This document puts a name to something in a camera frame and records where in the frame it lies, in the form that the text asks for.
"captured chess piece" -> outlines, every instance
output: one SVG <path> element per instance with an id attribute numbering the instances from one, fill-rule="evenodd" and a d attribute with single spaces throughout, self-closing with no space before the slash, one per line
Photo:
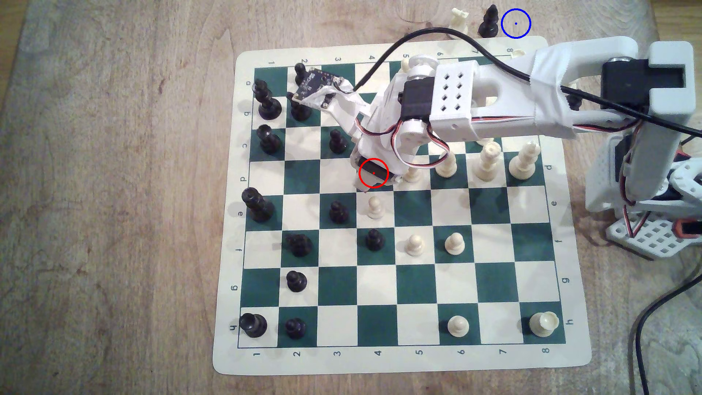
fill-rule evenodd
<path id="1" fill-rule="evenodd" d="M 497 22 L 499 22 L 499 20 L 500 15 L 497 12 L 497 6 L 493 4 L 485 11 L 483 23 L 478 27 L 478 34 L 480 34 L 480 37 L 484 39 L 495 37 L 498 33 Z"/>
<path id="2" fill-rule="evenodd" d="M 260 103 L 258 106 L 258 114 L 261 118 L 267 121 L 278 118 L 283 107 L 277 99 L 272 97 L 272 93 L 270 89 L 268 89 L 268 84 L 262 79 L 257 79 L 253 82 L 252 89 L 256 101 Z"/>
<path id="3" fill-rule="evenodd" d="M 268 329 L 268 323 L 260 314 L 244 313 L 239 317 L 239 327 L 249 337 L 261 337 Z"/>
<path id="4" fill-rule="evenodd" d="M 258 136 L 258 145 L 261 150 L 267 154 L 275 154 L 280 149 L 282 142 L 280 137 L 273 134 L 270 126 L 263 124 L 256 129 L 256 136 Z"/>
<path id="5" fill-rule="evenodd" d="M 241 199 L 251 211 L 252 218 L 256 222 L 265 222 L 275 213 L 275 206 L 266 200 L 256 188 L 249 187 L 241 193 Z"/>

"green square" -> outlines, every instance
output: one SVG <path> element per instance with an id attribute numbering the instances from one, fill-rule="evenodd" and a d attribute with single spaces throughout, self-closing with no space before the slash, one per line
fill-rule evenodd
<path id="1" fill-rule="evenodd" d="M 510 223 L 507 188 L 471 188 L 468 195 L 472 224 Z"/>
<path id="2" fill-rule="evenodd" d="M 312 241 L 312 251 L 304 257 L 296 257 L 285 241 L 289 235 L 306 235 Z M 308 267 L 319 265 L 319 231 L 283 231 L 283 249 L 280 254 L 280 266 L 284 268 Z"/>
<path id="3" fill-rule="evenodd" d="M 349 210 L 349 219 L 344 224 L 335 224 L 329 218 L 331 203 L 335 200 L 341 202 Z M 323 193 L 319 196 L 319 228 L 339 229 L 356 227 L 356 193 Z"/>
<path id="4" fill-rule="evenodd" d="M 397 305 L 358 306 L 358 345 L 397 346 Z"/>
<path id="5" fill-rule="evenodd" d="M 526 180 L 518 180 L 512 174 L 510 174 L 510 160 L 517 156 L 519 153 L 504 153 L 505 155 L 505 174 L 507 175 L 507 186 L 539 186 L 539 185 L 546 185 L 546 182 L 544 181 L 543 178 L 543 165 L 541 161 L 541 155 L 536 158 L 536 162 L 534 165 L 536 166 L 536 170 L 534 171 L 534 175 L 527 178 Z"/>
<path id="6" fill-rule="evenodd" d="M 319 160 L 285 161 L 285 195 L 319 193 Z"/>
<path id="7" fill-rule="evenodd" d="M 241 307 L 278 306 L 279 268 L 245 268 L 241 275 Z"/>
<path id="8" fill-rule="evenodd" d="M 563 312 L 561 311 L 561 302 L 529 302 L 519 303 L 519 310 L 522 313 L 522 333 L 524 334 L 525 344 L 565 344 L 566 332 L 564 329 L 565 322 L 563 321 Z M 529 319 L 536 313 L 544 313 L 551 311 L 558 316 L 558 328 L 553 330 L 553 333 L 548 337 L 539 337 L 531 333 L 529 329 Z"/>
<path id="9" fill-rule="evenodd" d="M 337 129 L 341 132 L 341 136 L 346 140 L 346 143 L 348 146 L 346 147 L 346 151 L 344 151 L 341 154 L 335 154 L 329 149 L 329 141 L 331 140 L 331 137 L 329 136 L 329 132 L 332 130 Z M 351 141 L 351 138 L 344 132 L 341 127 L 322 127 L 322 142 L 320 143 L 320 152 L 322 153 L 322 159 L 334 159 L 334 158 L 349 158 L 351 157 L 351 152 L 353 152 L 354 144 L 353 141 Z"/>
<path id="10" fill-rule="evenodd" d="M 275 212 L 266 222 L 256 222 L 250 209 L 246 209 L 246 231 L 280 231 L 283 229 L 283 196 L 264 196 L 266 200 L 273 203 Z"/>
<path id="11" fill-rule="evenodd" d="M 434 162 L 440 158 L 439 155 L 430 155 L 429 162 Z M 430 171 L 430 181 L 432 189 L 460 189 L 468 187 L 468 171 L 465 164 L 465 155 L 456 154 L 456 173 L 449 178 L 444 178 L 437 174 L 435 170 Z"/>
<path id="12" fill-rule="evenodd" d="M 467 346 L 480 344 L 480 319 L 477 303 L 440 304 L 439 309 L 439 344 L 442 346 Z M 468 320 L 468 333 L 463 337 L 454 337 L 449 333 L 449 320 L 461 316 Z"/>
<path id="13" fill-rule="evenodd" d="M 553 261 L 551 224 L 512 224 L 515 261 Z"/>
<path id="14" fill-rule="evenodd" d="M 397 270 L 397 303 L 437 302 L 434 265 L 399 265 Z"/>
<path id="15" fill-rule="evenodd" d="M 465 250 L 458 255 L 446 252 L 444 242 L 449 236 L 458 232 L 463 236 Z M 461 264 L 473 262 L 473 237 L 470 225 L 435 226 L 434 227 L 434 260 L 438 264 Z"/>
<path id="16" fill-rule="evenodd" d="M 518 302 L 514 262 L 475 264 L 479 302 Z"/>
<path id="17" fill-rule="evenodd" d="M 280 149 L 272 154 L 264 153 L 261 150 L 260 139 L 256 136 L 256 129 L 251 130 L 251 142 L 249 149 L 249 162 L 264 162 L 269 160 L 285 160 L 285 129 L 271 129 L 271 132 L 280 137 Z"/>
<path id="18" fill-rule="evenodd" d="M 394 265 L 395 264 L 395 228 L 377 228 L 385 236 L 385 246 L 378 251 L 366 247 L 366 235 L 370 229 L 357 229 L 356 257 L 359 265 Z"/>
<path id="19" fill-rule="evenodd" d="M 291 318 L 305 321 L 305 335 L 300 339 L 291 339 L 285 333 L 285 322 Z M 278 309 L 278 347 L 316 347 L 317 346 L 317 307 L 281 307 Z"/>
<path id="20" fill-rule="evenodd" d="M 395 199 L 395 226 L 425 226 L 432 224 L 432 191 L 399 190 Z"/>
<path id="21" fill-rule="evenodd" d="M 319 268 L 319 305 L 356 304 L 356 266 Z"/>
<path id="22" fill-rule="evenodd" d="M 273 93 L 273 97 L 285 97 L 285 94 L 288 92 L 287 67 L 260 67 L 253 71 L 253 78 L 266 81 L 268 89 Z"/>

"black cable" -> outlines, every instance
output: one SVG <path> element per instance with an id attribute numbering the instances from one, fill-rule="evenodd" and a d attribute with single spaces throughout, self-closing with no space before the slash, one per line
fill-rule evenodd
<path id="1" fill-rule="evenodd" d="M 463 34 L 462 32 L 459 32 L 458 30 L 453 30 L 449 29 L 448 27 L 428 27 L 426 29 L 419 29 L 416 30 L 412 33 L 409 33 L 402 37 L 401 39 L 397 40 L 393 45 L 388 48 L 384 54 L 376 61 L 376 63 L 371 67 L 371 69 L 366 73 L 366 75 L 361 78 L 360 81 L 354 86 L 353 91 L 358 90 L 361 86 L 363 86 L 368 80 L 373 76 L 373 74 L 376 72 L 376 70 L 380 67 L 380 65 L 385 62 L 385 60 L 390 56 L 390 54 L 397 49 L 399 46 L 402 44 L 408 42 L 409 40 L 423 36 L 424 34 L 432 34 L 432 33 L 445 33 L 445 34 L 450 34 L 451 36 L 456 36 L 459 39 L 462 39 L 463 41 L 468 42 L 470 45 L 473 46 L 478 52 L 480 52 L 485 58 L 490 60 L 497 68 L 501 69 L 502 71 L 505 71 L 516 78 L 519 78 L 525 82 L 530 82 L 531 76 L 528 75 L 525 72 L 519 71 L 512 66 L 509 66 L 505 64 L 502 60 L 497 59 L 495 55 L 489 53 L 485 48 L 483 48 L 480 44 L 475 41 L 472 37 Z M 617 110 L 621 112 L 624 115 L 628 115 L 630 117 L 634 117 L 636 119 L 643 119 L 646 122 L 650 122 L 652 124 L 658 125 L 660 127 L 664 127 L 666 129 L 678 131 L 680 133 L 685 133 L 689 134 L 690 136 L 695 136 L 695 137 L 702 137 L 702 131 L 699 131 L 697 129 L 692 129 L 690 127 L 686 127 L 681 124 L 676 124 L 675 122 L 667 121 L 662 118 L 658 118 L 653 115 L 648 115 L 640 111 L 636 111 L 632 108 L 626 107 L 625 105 L 621 105 L 618 103 L 615 103 L 613 101 L 609 101 L 605 98 L 601 98 L 599 96 L 593 95 L 588 92 L 581 91 L 580 89 L 573 89 L 569 86 L 561 85 L 561 91 L 565 94 L 571 94 L 573 96 L 583 98 L 587 101 L 591 101 L 593 103 L 603 105 L 605 107 L 611 108 L 613 110 Z"/>
<path id="2" fill-rule="evenodd" d="M 649 383 L 646 380 L 646 370 L 644 369 L 644 361 L 643 361 L 643 357 L 641 354 L 641 331 L 644 329 L 644 323 L 646 323 L 646 319 L 648 319 L 648 317 L 655 310 L 657 310 L 658 307 L 663 306 L 666 302 L 670 301 L 672 298 L 689 290 L 690 288 L 699 284 L 701 281 L 702 281 L 702 274 L 693 278 L 689 282 L 681 285 L 679 288 L 677 288 L 676 290 L 673 290 L 671 293 L 667 294 L 666 296 L 660 298 L 656 303 L 652 304 L 648 309 L 646 309 L 646 311 L 644 311 L 644 313 L 641 315 L 641 319 L 639 320 L 639 323 L 636 325 L 636 337 L 634 339 L 634 347 L 636 348 L 636 362 L 639 366 L 639 376 L 641 378 L 641 388 L 643 388 L 643 390 L 644 390 L 644 395 L 649 395 Z"/>

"red circle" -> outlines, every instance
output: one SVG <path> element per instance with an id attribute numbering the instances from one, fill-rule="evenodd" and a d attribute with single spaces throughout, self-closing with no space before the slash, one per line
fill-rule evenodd
<path id="1" fill-rule="evenodd" d="M 380 163 L 383 164 L 383 166 L 385 166 L 385 170 L 386 170 L 385 181 L 383 181 L 383 183 L 380 184 L 379 186 L 370 186 L 365 181 L 363 181 L 363 178 L 361 177 L 361 170 L 363 170 L 363 165 L 366 164 L 366 162 L 368 162 L 369 160 L 378 160 L 378 161 L 380 161 Z M 386 182 L 388 182 L 388 178 L 390 178 L 390 169 L 388 168 L 388 165 L 385 162 L 383 162 L 382 159 L 380 159 L 378 157 L 372 157 L 372 158 L 364 160 L 363 163 L 361 163 L 361 166 L 359 166 L 359 168 L 358 168 L 358 179 L 361 180 L 361 183 L 363 183 L 363 185 L 367 186 L 368 188 L 380 188 L 381 186 L 384 186 Z"/>

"white square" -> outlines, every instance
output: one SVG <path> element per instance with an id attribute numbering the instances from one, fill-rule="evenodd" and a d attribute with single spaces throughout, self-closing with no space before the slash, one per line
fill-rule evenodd
<path id="1" fill-rule="evenodd" d="M 285 160 L 311 160 L 321 157 L 322 128 L 285 129 Z"/>
<path id="2" fill-rule="evenodd" d="M 514 262 L 510 224 L 485 224 L 470 227 L 475 262 Z"/>
<path id="3" fill-rule="evenodd" d="M 354 186 L 356 177 L 358 172 L 351 167 L 348 158 L 319 161 L 319 193 L 356 192 Z"/>
<path id="4" fill-rule="evenodd" d="M 249 185 L 264 196 L 282 195 L 285 185 L 285 162 L 270 160 L 249 163 Z"/>
<path id="5" fill-rule="evenodd" d="M 265 318 L 268 328 L 260 337 L 249 337 L 239 329 L 239 348 L 277 347 L 278 346 L 278 308 L 277 307 L 244 307 L 241 314 L 260 314 Z M 232 325 L 239 327 L 239 318 L 232 319 Z"/>
<path id="6" fill-rule="evenodd" d="M 307 287 L 302 292 L 292 292 L 288 288 L 286 276 L 289 271 L 299 271 L 307 278 Z M 280 291 L 278 306 L 316 306 L 319 301 L 319 268 L 280 268 Z"/>
<path id="7" fill-rule="evenodd" d="M 319 229 L 319 194 L 283 195 L 283 230 Z"/>
<path id="8" fill-rule="evenodd" d="M 418 257 L 413 257 L 405 251 L 407 240 L 412 235 L 419 235 L 424 240 L 424 252 Z M 434 248 L 434 228 L 432 226 L 400 226 L 395 228 L 396 265 L 433 265 L 435 262 Z"/>
<path id="9" fill-rule="evenodd" d="M 437 303 L 477 303 L 475 264 L 435 264 Z"/>
<path id="10" fill-rule="evenodd" d="M 274 99 L 278 100 L 280 102 L 280 106 L 282 107 L 282 111 L 280 112 L 280 115 L 275 117 L 275 119 L 267 120 L 261 118 L 260 114 L 258 113 L 258 106 L 260 103 L 256 101 L 256 99 L 252 98 L 253 100 L 253 123 L 251 126 L 254 129 L 257 129 L 259 126 L 266 124 L 270 126 L 271 129 L 285 129 L 285 126 L 287 125 L 287 108 L 288 108 L 288 98 L 283 96 L 283 97 L 274 97 Z"/>
<path id="11" fill-rule="evenodd" d="M 356 63 L 356 83 L 373 67 L 374 63 Z M 379 92 L 390 83 L 390 64 L 385 62 L 380 65 L 373 76 L 358 89 L 358 93 Z"/>
<path id="12" fill-rule="evenodd" d="M 500 159 L 495 163 L 497 171 L 495 178 L 485 182 L 475 176 L 474 166 L 480 163 L 479 153 L 465 154 L 465 165 L 468 173 L 468 188 L 502 188 L 507 186 L 507 176 L 505 175 L 505 158 L 500 154 Z"/>
<path id="13" fill-rule="evenodd" d="M 319 229 L 319 266 L 356 266 L 356 229 Z"/>
<path id="14" fill-rule="evenodd" d="M 524 343 L 518 302 L 479 303 L 478 317 L 482 344 Z"/>
<path id="15" fill-rule="evenodd" d="M 507 201 L 510 206 L 511 223 L 549 222 L 545 187 L 509 186 L 507 187 Z"/>
<path id="16" fill-rule="evenodd" d="M 244 268 L 279 268 L 282 240 L 281 231 L 246 232 Z"/>
<path id="17" fill-rule="evenodd" d="M 397 304 L 395 265 L 361 265 L 356 271 L 358 305 Z"/>
<path id="18" fill-rule="evenodd" d="M 317 307 L 317 346 L 357 346 L 358 306 Z"/>
<path id="19" fill-rule="evenodd" d="M 560 300 L 554 261 L 515 262 L 520 302 Z"/>
<path id="20" fill-rule="evenodd" d="M 432 189 L 432 224 L 470 225 L 468 189 Z"/>
<path id="21" fill-rule="evenodd" d="M 439 344 L 439 312 L 436 304 L 397 305 L 397 344 Z"/>
<path id="22" fill-rule="evenodd" d="M 368 200 L 375 196 L 380 200 L 380 204 L 385 210 L 384 215 L 379 219 L 372 219 L 368 216 Z M 357 228 L 393 228 L 395 227 L 395 197 L 391 190 L 378 190 L 371 192 L 356 193 L 356 227 Z"/>

